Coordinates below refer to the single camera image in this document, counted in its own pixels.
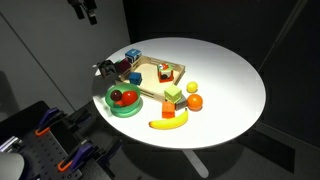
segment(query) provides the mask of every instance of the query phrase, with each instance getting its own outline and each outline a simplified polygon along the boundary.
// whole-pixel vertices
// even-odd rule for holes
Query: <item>wooden tray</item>
[[[160,63],[170,63],[173,66],[173,81],[160,83],[157,74],[157,65]],[[171,84],[177,85],[181,77],[185,72],[185,66],[181,64],[175,64],[169,61],[155,59],[148,56],[141,56],[136,60],[130,69],[125,71],[119,76],[118,82],[129,82],[129,75],[131,72],[140,72],[142,76],[142,82],[138,86],[141,90],[141,94],[152,98],[157,101],[164,101],[164,90]]]

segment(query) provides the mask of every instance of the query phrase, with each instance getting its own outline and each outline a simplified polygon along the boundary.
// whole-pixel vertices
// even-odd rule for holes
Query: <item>orange bracket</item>
[[[72,164],[72,161],[70,161],[70,162],[68,162],[66,165],[64,165],[63,167],[61,167],[61,165],[62,165],[63,162],[64,162],[64,160],[62,160],[62,161],[58,164],[58,170],[59,170],[60,172],[66,171],[66,170],[70,167],[70,165]]]
[[[44,135],[45,133],[47,133],[49,130],[50,130],[50,128],[47,127],[47,128],[45,128],[44,130],[42,130],[41,132],[39,132],[38,129],[37,129],[37,130],[34,131],[34,133],[36,134],[36,136],[42,136],[42,135]]]

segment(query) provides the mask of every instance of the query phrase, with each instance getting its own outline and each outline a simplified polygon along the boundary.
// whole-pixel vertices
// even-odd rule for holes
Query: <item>banana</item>
[[[185,108],[185,111],[179,116],[169,119],[153,120],[149,122],[149,126],[154,129],[174,129],[184,125],[188,121],[188,109]]]

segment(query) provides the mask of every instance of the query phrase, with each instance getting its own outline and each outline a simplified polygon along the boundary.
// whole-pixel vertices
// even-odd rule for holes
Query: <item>dark background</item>
[[[123,0],[123,4],[131,43],[188,37],[242,56],[266,86],[267,102],[259,122],[320,147],[318,1]],[[300,14],[295,7],[302,8]],[[289,31],[281,34],[283,27]]]

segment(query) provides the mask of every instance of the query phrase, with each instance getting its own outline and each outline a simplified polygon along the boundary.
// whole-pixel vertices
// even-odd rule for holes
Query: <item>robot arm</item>
[[[97,9],[97,5],[94,0],[68,0],[68,3],[74,8],[79,19],[84,19],[81,8],[86,12],[91,25],[97,24],[96,14],[94,12]]]

